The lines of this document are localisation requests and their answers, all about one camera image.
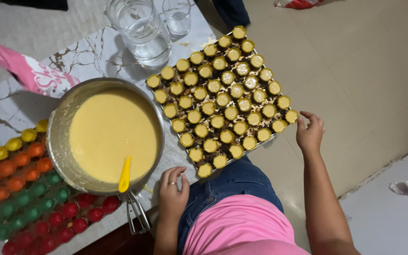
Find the drinking glass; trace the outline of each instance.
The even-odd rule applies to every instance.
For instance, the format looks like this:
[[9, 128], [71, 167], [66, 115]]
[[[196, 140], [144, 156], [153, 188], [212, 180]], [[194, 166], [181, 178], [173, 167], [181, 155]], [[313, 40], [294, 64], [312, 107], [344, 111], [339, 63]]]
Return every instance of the drinking glass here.
[[191, 29], [190, 2], [188, 0], [164, 0], [163, 13], [173, 36], [186, 36]]
[[171, 37], [152, 0], [109, 0], [106, 15], [143, 66], [159, 67], [171, 55]]

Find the cupcake batter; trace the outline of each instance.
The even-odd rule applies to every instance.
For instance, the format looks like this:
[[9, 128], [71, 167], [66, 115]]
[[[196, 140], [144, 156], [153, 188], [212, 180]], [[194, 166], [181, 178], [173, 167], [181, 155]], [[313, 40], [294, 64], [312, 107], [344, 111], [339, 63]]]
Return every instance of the cupcake batter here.
[[132, 156], [130, 181], [143, 177], [160, 146], [155, 111], [142, 96], [117, 90], [94, 95], [77, 110], [70, 147], [83, 171], [99, 181], [118, 183], [124, 160]]

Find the glass pitcher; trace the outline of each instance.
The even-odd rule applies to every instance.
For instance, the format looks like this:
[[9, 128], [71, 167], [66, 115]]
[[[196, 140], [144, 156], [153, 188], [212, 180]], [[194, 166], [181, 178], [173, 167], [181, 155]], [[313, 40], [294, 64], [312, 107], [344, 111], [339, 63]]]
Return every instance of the glass pitcher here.
[[168, 61], [171, 38], [152, 0], [109, 0], [106, 16], [141, 65], [159, 67]]

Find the hand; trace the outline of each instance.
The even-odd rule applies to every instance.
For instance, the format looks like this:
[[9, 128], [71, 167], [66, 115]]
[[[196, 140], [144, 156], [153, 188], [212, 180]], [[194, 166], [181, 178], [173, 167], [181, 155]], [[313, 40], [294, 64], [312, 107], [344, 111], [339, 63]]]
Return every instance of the hand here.
[[186, 167], [177, 166], [163, 172], [160, 178], [158, 191], [158, 204], [161, 221], [178, 223], [187, 206], [190, 194], [190, 183], [182, 175], [182, 190], [178, 191], [177, 177], [185, 171]]
[[324, 121], [314, 113], [300, 112], [303, 117], [310, 120], [308, 128], [305, 128], [303, 118], [297, 120], [297, 143], [303, 153], [320, 152], [320, 142], [325, 133]]

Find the mixing bowl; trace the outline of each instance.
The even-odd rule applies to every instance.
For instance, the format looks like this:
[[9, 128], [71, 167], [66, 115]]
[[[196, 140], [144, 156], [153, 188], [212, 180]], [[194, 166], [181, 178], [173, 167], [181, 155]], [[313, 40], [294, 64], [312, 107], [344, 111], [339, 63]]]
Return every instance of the mixing bowl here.
[[155, 124], [159, 127], [158, 136], [160, 136], [160, 146], [158, 148], [156, 161], [143, 177], [130, 181], [129, 191], [139, 187], [139, 185], [149, 178], [162, 155], [165, 142], [162, 113], [141, 89], [134, 84], [117, 78], [95, 78], [82, 82], [67, 91], [64, 96], [61, 97], [59, 106], [50, 116], [47, 130], [48, 153], [56, 171], [58, 171], [67, 184], [79, 191], [103, 196], [121, 194], [118, 191], [118, 183], [99, 181], [83, 171], [73, 157], [69, 141], [69, 130], [72, 119], [84, 101], [96, 94], [118, 89], [136, 93], [149, 102], [149, 105], [152, 107], [152, 112], [156, 115], [155, 120], [157, 123]]

